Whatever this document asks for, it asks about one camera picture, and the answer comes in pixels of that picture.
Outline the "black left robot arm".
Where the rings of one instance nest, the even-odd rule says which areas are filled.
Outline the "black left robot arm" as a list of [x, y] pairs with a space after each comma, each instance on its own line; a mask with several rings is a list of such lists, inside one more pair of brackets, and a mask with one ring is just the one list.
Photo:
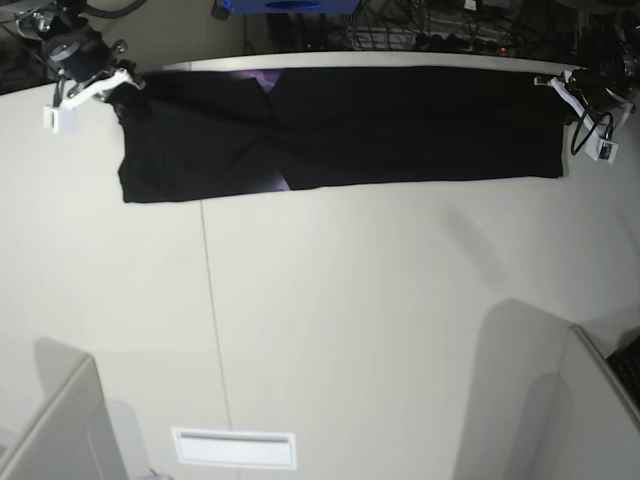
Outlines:
[[534, 78], [567, 102], [576, 116], [602, 125], [612, 135], [635, 110], [639, 95], [639, 3], [593, 1], [577, 6], [576, 65], [562, 73]]

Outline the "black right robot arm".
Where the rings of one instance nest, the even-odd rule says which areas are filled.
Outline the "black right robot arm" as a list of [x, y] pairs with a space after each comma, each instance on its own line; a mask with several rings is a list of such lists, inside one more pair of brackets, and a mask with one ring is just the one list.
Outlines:
[[119, 19], [143, 5], [132, 1], [104, 10], [87, 1], [3, 1], [1, 10], [14, 15], [21, 37], [41, 43], [46, 64], [56, 72], [53, 106], [71, 108], [87, 98], [120, 98], [126, 91], [144, 88], [135, 64], [119, 58], [128, 44], [123, 40], [107, 44], [88, 20]]

